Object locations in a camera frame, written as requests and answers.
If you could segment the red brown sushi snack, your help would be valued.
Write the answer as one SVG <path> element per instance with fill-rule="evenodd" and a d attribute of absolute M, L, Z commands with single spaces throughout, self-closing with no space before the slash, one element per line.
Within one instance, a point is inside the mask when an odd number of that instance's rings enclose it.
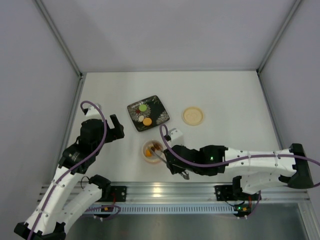
<path fill-rule="evenodd" d="M 156 150 L 162 151 L 162 146 L 158 142 L 153 142 L 153 146 Z"/>

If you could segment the orange fish shaped snack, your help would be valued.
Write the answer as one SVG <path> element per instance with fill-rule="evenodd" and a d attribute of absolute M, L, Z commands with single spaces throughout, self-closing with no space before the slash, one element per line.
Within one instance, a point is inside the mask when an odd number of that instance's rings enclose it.
<path fill-rule="evenodd" d="M 150 152 L 150 150 L 146 149 L 146 150 L 145 150 L 145 156 L 146 156 L 147 158 L 150 158 L 150 157 L 153 156 L 153 154 Z"/>

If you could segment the small white oval snack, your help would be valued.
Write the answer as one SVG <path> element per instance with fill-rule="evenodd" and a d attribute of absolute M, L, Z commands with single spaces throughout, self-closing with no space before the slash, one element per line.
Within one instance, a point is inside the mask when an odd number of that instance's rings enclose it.
<path fill-rule="evenodd" d="M 141 115 L 141 116 L 139 116 L 138 121 L 139 121 L 139 122 L 143 122 L 144 118 L 145 118 L 145 117 L 144 117 L 143 115 Z"/>

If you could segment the orange round cracker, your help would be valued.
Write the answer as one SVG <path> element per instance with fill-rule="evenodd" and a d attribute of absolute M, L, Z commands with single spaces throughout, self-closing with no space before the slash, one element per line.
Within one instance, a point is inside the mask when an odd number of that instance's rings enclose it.
<path fill-rule="evenodd" d="M 152 119 L 149 117 L 146 117 L 143 119 L 142 123 L 144 126 L 150 126 L 152 124 Z"/>

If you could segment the green round cookie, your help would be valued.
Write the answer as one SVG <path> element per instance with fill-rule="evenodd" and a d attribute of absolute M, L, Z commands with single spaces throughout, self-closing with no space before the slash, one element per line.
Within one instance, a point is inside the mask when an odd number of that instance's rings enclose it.
<path fill-rule="evenodd" d="M 146 104 L 141 104 L 139 106 L 139 111 L 145 112 L 148 109 L 148 106 Z"/>

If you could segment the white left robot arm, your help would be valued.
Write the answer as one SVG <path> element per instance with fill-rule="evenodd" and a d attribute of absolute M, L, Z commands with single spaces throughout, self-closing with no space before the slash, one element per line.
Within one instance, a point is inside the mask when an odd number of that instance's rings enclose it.
<path fill-rule="evenodd" d="M 70 202 L 68 198 L 95 162 L 102 146 L 124 138 L 124 127 L 116 115 L 107 121 L 88 119 L 81 124 L 80 135 L 63 153 L 55 175 L 32 215 L 24 222 L 19 222 L 14 233 L 25 240 L 64 240 L 72 225 L 95 202 L 115 202 L 111 182 L 94 175 L 81 192 Z"/>

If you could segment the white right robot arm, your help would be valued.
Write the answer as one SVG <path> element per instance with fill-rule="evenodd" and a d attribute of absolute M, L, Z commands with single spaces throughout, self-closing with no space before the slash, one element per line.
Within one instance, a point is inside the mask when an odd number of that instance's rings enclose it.
<path fill-rule="evenodd" d="M 175 145 L 161 150 L 156 144 L 147 147 L 159 157 L 171 174 L 188 180 L 189 173 L 213 177 L 226 174 L 232 178 L 232 194 L 236 200 L 246 199 L 274 187 L 310 189 L 314 182 L 303 146 L 293 143 L 288 149 L 273 152 L 250 152 L 223 145 L 188 149 Z"/>

